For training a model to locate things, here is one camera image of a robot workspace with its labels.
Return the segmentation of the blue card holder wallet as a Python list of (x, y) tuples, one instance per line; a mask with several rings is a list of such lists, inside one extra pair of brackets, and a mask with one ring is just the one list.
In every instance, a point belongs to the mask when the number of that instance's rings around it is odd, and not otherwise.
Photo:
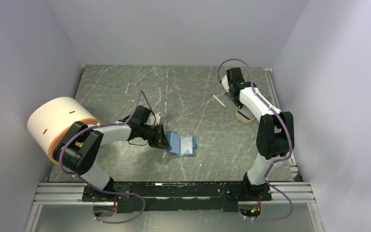
[(181, 136), (172, 131), (168, 134), (168, 142), (171, 146), (167, 149), (168, 153), (171, 153), (177, 157), (195, 157), (197, 150), (197, 142), (195, 136)]

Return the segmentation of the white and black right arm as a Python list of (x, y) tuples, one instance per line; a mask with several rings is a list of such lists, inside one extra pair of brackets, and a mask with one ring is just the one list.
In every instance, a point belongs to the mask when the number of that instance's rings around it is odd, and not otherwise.
[(294, 148), (294, 117), (289, 111), (274, 107), (255, 84), (245, 81), (241, 68), (226, 71), (221, 84), (232, 102), (258, 120), (256, 146), (258, 155), (246, 173), (248, 183), (242, 186), (242, 196), (253, 200), (260, 193), (258, 185), (266, 182), (276, 160), (283, 160)]

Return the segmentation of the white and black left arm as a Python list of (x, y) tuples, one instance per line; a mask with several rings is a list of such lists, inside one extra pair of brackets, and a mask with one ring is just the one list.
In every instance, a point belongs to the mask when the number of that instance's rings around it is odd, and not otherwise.
[(115, 123), (98, 126), (75, 121), (54, 149), (53, 158), (95, 188), (95, 195), (102, 201), (108, 201), (114, 196), (114, 180), (95, 163), (102, 145), (141, 138), (150, 147), (171, 148), (163, 124), (148, 125), (149, 117), (157, 118), (151, 109), (138, 106)]

